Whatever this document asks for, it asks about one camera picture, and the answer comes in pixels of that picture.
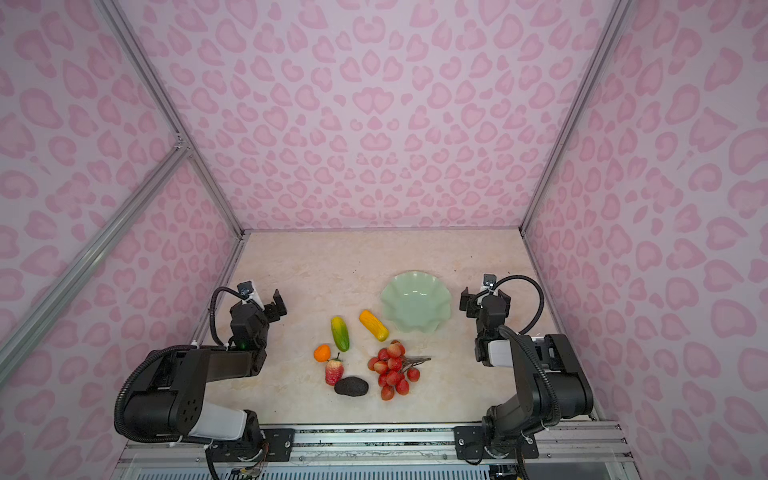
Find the fake orange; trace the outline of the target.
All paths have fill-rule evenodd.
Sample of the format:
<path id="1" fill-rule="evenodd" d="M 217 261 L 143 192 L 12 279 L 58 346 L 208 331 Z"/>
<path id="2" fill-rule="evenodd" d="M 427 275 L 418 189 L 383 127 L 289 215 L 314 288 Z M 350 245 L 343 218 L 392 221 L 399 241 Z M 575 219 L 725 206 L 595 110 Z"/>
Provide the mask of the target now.
<path id="1" fill-rule="evenodd" d="M 314 350 L 313 357 L 318 363 L 327 362 L 332 357 L 332 350 L 328 344 L 322 344 Z"/>

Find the green yellow fake mango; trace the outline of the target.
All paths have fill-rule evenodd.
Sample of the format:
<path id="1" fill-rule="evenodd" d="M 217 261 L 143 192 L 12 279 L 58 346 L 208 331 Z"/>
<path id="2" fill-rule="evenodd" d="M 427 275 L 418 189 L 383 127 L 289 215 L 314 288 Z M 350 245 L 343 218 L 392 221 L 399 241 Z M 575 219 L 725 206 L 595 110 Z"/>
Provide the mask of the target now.
<path id="1" fill-rule="evenodd" d="M 350 337 L 346 322 L 340 316 L 335 316 L 331 319 L 330 325 L 337 349 L 340 352 L 347 352 L 350 348 Z"/>

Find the fake strawberry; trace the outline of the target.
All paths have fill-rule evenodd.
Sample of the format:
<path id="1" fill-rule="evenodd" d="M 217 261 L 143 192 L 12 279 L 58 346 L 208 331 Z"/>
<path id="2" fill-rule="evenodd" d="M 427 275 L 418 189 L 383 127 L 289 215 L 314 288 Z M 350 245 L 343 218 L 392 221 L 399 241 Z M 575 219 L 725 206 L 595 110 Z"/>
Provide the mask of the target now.
<path id="1" fill-rule="evenodd" d="M 339 356 L 331 358 L 325 366 L 325 383 L 335 386 L 344 376 L 344 365 Z"/>

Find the yellow fake corn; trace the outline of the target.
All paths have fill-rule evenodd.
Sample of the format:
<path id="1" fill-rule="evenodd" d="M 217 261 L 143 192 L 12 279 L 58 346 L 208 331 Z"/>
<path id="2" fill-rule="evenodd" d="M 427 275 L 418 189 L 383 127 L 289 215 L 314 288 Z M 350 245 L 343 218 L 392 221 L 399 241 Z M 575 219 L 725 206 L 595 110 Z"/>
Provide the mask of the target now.
<path id="1" fill-rule="evenodd" d="M 359 321 L 379 342 L 388 339 L 388 328 L 371 311 L 363 310 L 359 315 Z"/>

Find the dark fake avocado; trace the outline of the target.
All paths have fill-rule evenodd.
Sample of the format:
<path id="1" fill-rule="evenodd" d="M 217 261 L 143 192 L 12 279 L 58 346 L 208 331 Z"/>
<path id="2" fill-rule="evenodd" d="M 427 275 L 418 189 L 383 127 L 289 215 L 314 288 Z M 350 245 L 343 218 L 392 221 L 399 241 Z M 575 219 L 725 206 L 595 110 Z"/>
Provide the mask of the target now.
<path id="1" fill-rule="evenodd" d="M 334 391 L 338 395 L 356 398 L 368 393 L 369 384 L 362 378 L 348 376 L 343 377 L 334 385 Z"/>

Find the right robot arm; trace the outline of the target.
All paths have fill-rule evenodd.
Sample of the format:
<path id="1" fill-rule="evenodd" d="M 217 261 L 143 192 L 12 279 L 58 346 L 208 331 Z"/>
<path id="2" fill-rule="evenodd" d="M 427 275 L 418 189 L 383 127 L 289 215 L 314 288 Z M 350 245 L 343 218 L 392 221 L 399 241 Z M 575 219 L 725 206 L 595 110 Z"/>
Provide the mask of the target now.
<path id="1" fill-rule="evenodd" d="M 454 429 L 457 458 L 534 459 L 535 435 L 563 420 L 592 412 L 594 394 L 568 338 L 532 337 L 506 325 L 511 298 L 489 290 L 461 293 L 459 309 L 476 324 L 475 359 L 513 370 L 515 395 L 491 406 L 480 423 Z"/>

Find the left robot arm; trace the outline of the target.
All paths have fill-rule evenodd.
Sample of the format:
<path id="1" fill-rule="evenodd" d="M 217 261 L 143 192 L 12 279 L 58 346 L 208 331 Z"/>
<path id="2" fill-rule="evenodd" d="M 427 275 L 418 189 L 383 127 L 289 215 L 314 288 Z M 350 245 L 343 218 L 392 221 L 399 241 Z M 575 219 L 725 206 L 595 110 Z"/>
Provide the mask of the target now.
<path id="1" fill-rule="evenodd" d="M 175 345 L 151 351 L 125 380 L 114 406 L 117 433 L 139 443 L 197 443 L 257 453 L 264 442 L 257 415 L 204 400 L 208 384 L 257 376 L 267 358 L 270 326 L 287 314 L 279 291 L 258 299 L 251 284 L 217 288 L 238 299 L 230 308 L 232 338 L 212 345 Z"/>

